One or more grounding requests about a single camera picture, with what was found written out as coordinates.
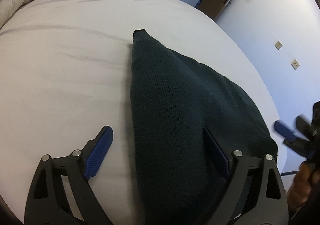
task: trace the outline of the metal screw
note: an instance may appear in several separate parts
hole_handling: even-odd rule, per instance
[[[272,157],[272,155],[266,155],[266,159],[267,159],[268,161],[271,161],[271,160],[273,159],[273,157]]]
[[[320,116],[319,109],[316,109],[316,110],[315,110],[315,118],[318,118],[319,116]]]
[[[73,156],[79,156],[79,155],[81,155],[81,151],[80,151],[80,150],[74,150],[74,151],[72,152],[72,155],[73,155]]]
[[[242,156],[242,152],[241,152],[240,150],[234,151],[233,154],[234,154],[235,156],[239,156],[239,157]]]
[[[44,156],[42,156],[41,160],[42,160],[42,161],[48,161],[49,158],[50,158],[49,155],[44,155]]]

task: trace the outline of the wall socket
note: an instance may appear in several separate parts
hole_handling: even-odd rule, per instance
[[[300,66],[300,64],[297,62],[297,60],[294,60],[293,63],[291,63],[292,67],[294,70],[297,70]]]
[[[277,41],[276,44],[275,44],[275,47],[280,50],[280,48],[282,47],[282,43]]]

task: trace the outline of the human hand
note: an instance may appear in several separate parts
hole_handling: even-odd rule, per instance
[[[287,193],[289,211],[299,210],[306,203],[314,186],[319,181],[320,170],[315,171],[314,164],[303,162]]]

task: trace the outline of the bed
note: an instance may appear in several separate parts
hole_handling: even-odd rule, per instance
[[[41,156],[66,156],[109,125],[114,141],[90,185],[115,225],[141,223],[129,95],[137,29],[241,86],[279,146],[282,171],[287,151],[272,129],[271,96],[206,15],[178,0],[35,0],[0,29],[0,192],[20,220]]]

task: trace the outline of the dark green knitted fabric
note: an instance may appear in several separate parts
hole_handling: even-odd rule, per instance
[[[131,107],[146,224],[191,223],[223,187],[205,155],[203,127],[233,150],[277,157],[277,145],[243,89],[145,30],[133,34]]]

